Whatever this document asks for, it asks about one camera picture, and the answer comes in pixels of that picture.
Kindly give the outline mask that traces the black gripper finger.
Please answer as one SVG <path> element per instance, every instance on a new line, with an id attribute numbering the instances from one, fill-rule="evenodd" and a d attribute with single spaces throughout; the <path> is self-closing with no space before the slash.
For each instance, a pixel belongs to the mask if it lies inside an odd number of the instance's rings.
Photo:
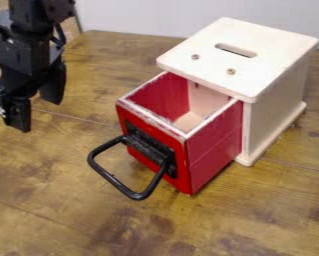
<path id="1" fill-rule="evenodd" d="M 28 98 L 0 97 L 0 117 L 7 126 L 21 132 L 31 131 L 31 100 Z"/>
<path id="2" fill-rule="evenodd" d="M 67 82 L 67 67 L 63 62 L 56 62 L 51 67 L 39 89 L 40 98 L 56 105 L 63 101 Z"/>

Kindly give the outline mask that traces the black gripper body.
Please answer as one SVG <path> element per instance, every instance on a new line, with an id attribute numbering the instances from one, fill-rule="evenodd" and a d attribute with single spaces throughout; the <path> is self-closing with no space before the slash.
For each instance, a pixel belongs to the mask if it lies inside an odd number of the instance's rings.
<path id="1" fill-rule="evenodd" d="M 31 98 L 61 54 L 65 35 L 44 10 L 0 11 L 0 97 Z"/>

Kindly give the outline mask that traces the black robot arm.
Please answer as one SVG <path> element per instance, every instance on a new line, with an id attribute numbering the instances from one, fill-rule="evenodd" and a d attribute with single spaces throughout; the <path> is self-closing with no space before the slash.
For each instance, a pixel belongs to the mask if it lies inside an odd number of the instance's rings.
<path id="1" fill-rule="evenodd" d="M 65 35 L 60 23 L 75 16 L 75 0 L 8 0 L 0 11 L 0 116 L 31 130 L 31 98 L 52 104 L 64 97 Z"/>

